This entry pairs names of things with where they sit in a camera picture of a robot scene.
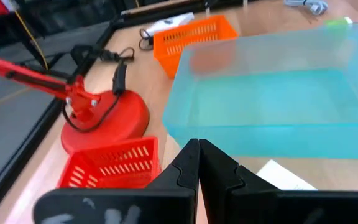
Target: lamp base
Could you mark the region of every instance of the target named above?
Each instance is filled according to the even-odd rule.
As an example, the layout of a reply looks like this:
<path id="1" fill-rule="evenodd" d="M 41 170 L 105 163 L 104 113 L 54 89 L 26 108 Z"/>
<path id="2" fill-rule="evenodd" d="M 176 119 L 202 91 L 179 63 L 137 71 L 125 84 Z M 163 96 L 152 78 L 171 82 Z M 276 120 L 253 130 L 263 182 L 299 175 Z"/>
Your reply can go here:
<path id="1" fill-rule="evenodd" d="M 117 97 L 111 90 L 100 95 L 101 99 L 98 105 L 91 108 L 94 114 L 91 120 L 82 123 L 72 115 L 70 116 L 70 120 L 75 126 L 81 129 L 94 126 Z M 94 131 L 81 133 L 65 123 L 61 135 L 62 145 L 69 154 L 84 149 L 108 147 L 124 139 L 143 136 L 148 124 L 149 111 L 143 99 L 137 93 L 126 90 L 118 99 L 115 107 Z"/>

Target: white paper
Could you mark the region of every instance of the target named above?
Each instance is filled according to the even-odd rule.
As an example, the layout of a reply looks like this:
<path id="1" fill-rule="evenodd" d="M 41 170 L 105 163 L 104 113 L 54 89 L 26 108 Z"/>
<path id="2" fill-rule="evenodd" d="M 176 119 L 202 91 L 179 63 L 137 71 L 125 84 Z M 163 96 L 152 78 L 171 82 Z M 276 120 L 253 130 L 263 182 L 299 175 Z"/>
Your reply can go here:
<path id="1" fill-rule="evenodd" d="M 317 190 L 273 160 L 269 160 L 257 175 L 281 190 Z"/>

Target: red basket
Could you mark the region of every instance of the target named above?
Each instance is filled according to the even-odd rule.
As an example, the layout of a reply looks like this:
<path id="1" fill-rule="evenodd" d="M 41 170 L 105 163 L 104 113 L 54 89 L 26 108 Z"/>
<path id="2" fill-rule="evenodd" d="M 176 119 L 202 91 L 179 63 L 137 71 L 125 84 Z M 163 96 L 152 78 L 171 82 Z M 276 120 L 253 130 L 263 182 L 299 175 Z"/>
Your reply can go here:
<path id="1" fill-rule="evenodd" d="M 157 138 L 131 139 L 74 152 L 58 188 L 143 188 L 160 173 Z"/>

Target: black power cord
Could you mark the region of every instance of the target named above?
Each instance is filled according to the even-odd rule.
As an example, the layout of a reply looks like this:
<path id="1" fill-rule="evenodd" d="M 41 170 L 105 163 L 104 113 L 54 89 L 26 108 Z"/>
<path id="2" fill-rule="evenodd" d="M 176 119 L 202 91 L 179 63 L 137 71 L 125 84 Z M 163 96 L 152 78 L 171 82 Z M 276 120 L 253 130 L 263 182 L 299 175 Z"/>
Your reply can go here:
<path id="1" fill-rule="evenodd" d="M 123 57 L 122 55 L 124 54 L 124 52 L 131 50 L 132 51 L 132 55 L 131 56 L 127 56 L 127 57 Z M 119 64 L 116 68 L 116 71 L 114 72 L 114 77 L 113 77 L 113 83 L 112 83 L 112 92 L 111 94 L 116 95 L 116 99 L 114 100 L 114 102 L 112 103 L 112 105 L 106 110 L 106 112 L 104 112 L 104 114 L 102 115 L 102 117 L 100 118 L 100 120 L 92 127 L 90 128 L 86 128 L 86 129 L 81 129 L 79 127 L 77 127 L 70 119 L 69 115 L 67 114 L 66 111 L 66 105 L 67 102 L 64 101 L 62 104 L 62 114 L 63 117 L 65 118 L 66 122 L 76 131 L 78 131 L 79 133 L 89 133 L 91 131 L 96 130 L 101 124 L 102 122 L 106 119 L 107 115 L 112 111 L 112 109 L 114 109 L 114 107 L 117 105 L 118 100 L 120 98 L 120 96 L 125 92 L 125 75 L 126 75 L 126 69 L 127 69 L 127 65 L 124 63 L 126 60 L 134 60 L 134 54 L 135 54 L 135 50 L 133 47 L 127 47 L 125 48 L 121 53 L 118 54 L 118 56 L 120 57 L 120 61 Z"/>
<path id="2" fill-rule="evenodd" d="M 141 50 L 149 51 L 153 50 L 153 36 L 151 36 L 145 29 L 140 28 L 140 41 L 139 41 L 139 48 Z"/>

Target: translucent blue plastic bin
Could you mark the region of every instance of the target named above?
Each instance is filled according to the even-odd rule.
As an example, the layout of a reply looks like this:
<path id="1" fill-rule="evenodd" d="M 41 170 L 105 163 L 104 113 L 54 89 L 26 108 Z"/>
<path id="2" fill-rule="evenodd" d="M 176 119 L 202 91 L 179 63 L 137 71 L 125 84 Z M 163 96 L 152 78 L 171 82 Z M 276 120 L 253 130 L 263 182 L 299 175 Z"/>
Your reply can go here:
<path id="1" fill-rule="evenodd" d="M 231 156 L 358 159 L 358 24 L 186 48 L 163 123 Z"/>

